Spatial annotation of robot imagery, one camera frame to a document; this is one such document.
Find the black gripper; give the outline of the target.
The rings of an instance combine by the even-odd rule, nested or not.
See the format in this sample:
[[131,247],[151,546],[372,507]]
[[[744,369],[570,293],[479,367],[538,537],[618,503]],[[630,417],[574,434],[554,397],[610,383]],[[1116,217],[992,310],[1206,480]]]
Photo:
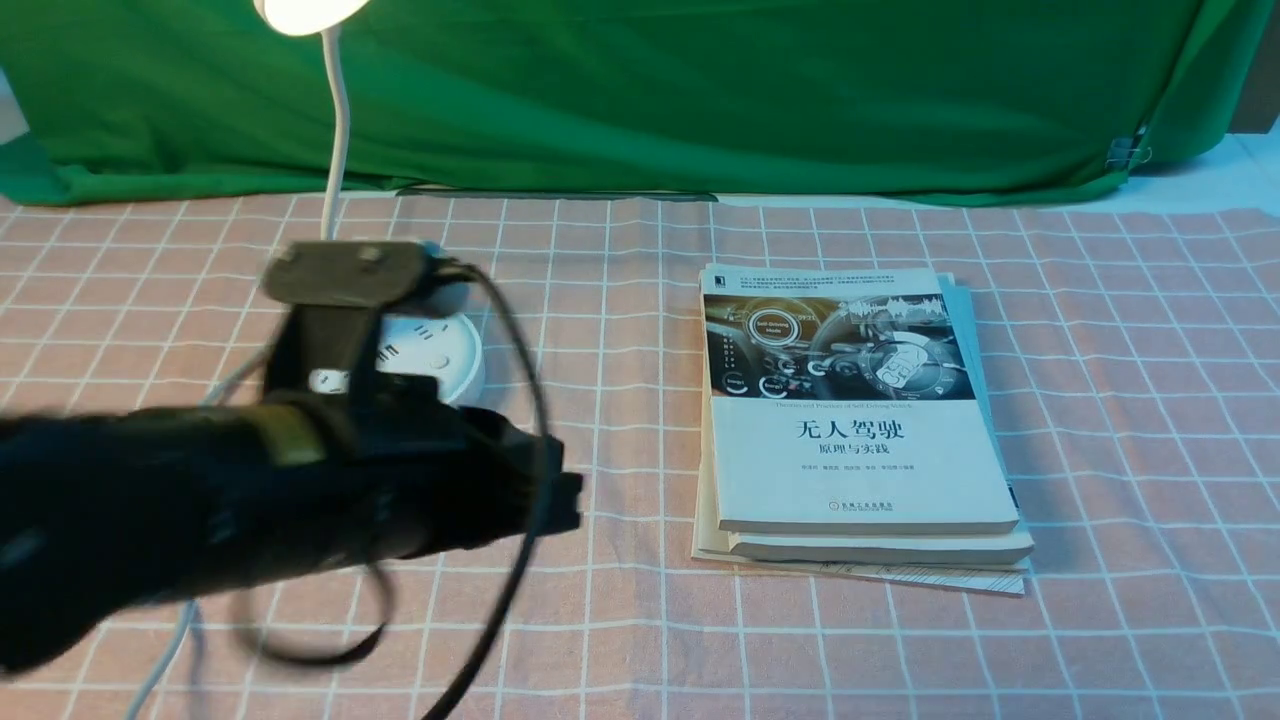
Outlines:
[[325,457],[300,469],[301,506],[323,512],[356,564],[476,550],[577,530],[584,478],[564,446],[500,413],[402,396],[310,407]]

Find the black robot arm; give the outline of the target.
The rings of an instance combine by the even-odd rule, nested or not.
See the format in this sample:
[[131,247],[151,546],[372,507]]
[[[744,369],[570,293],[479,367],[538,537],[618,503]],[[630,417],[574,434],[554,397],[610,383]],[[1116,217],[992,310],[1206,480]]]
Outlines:
[[115,612],[579,528],[564,446],[499,413],[315,397],[3,419],[3,670],[59,659]]

